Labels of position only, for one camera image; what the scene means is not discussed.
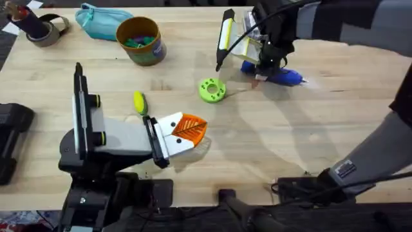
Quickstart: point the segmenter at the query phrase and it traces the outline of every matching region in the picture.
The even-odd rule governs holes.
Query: cylindrical container
[[[140,48],[124,45],[128,39],[140,36],[154,37],[154,40]],[[117,28],[116,39],[130,59],[141,66],[157,64],[166,56],[166,46],[162,42],[159,27],[153,20],[146,17],[133,17],[125,20]]]
[[[11,15],[7,15],[7,19],[30,35],[33,39],[45,37],[49,33],[50,29],[47,25],[43,24],[43,22],[32,12],[30,8],[25,6],[24,9],[29,12],[24,19],[14,21]]]

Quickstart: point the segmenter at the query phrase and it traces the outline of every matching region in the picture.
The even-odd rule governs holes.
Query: green ring
[[[218,91],[216,93],[209,93],[207,89],[214,85]],[[216,103],[225,97],[226,85],[217,78],[204,79],[199,84],[199,94],[205,102]]]

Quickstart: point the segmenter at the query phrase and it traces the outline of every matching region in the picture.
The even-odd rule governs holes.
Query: yellow object
[[[102,132],[102,145],[106,145],[106,133]]]
[[[147,114],[147,102],[143,93],[135,91],[133,94],[133,103],[135,104],[135,109],[137,113],[139,113],[141,116]]]
[[[100,95],[99,94],[96,94],[96,104],[97,104],[96,108],[100,108]]]
[[[226,43],[225,43],[225,49],[229,49],[229,41],[230,41],[230,30],[232,29],[232,22],[233,19],[229,19],[229,26],[228,26],[228,31],[229,33],[226,34]]]

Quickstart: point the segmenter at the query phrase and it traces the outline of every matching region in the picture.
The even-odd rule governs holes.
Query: tape roll
[[[50,22],[51,20],[58,17],[63,19],[65,25],[64,29],[61,31],[59,31],[59,29],[57,29],[57,27],[52,22]],[[38,47],[47,47],[55,44],[59,40],[59,38],[69,30],[70,27],[69,21],[65,17],[61,17],[57,14],[46,14],[41,16],[39,19],[43,22],[44,25],[47,26],[49,33],[46,36],[38,39],[31,37],[29,34],[26,34],[27,40],[34,43],[34,45]]]

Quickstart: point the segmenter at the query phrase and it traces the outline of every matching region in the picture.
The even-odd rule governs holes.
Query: sticker
[[[152,52],[153,52],[153,55],[157,58],[161,58],[163,56],[163,48],[162,48],[161,40],[157,40],[156,42],[154,42],[154,45],[152,47]]]
[[[341,165],[339,165],[339,167],[335,168],[336,174],[341,179],[348,176],[350,173],[354,172],[355,170],[356,170],[356,166],[350,160],[346,160]]]

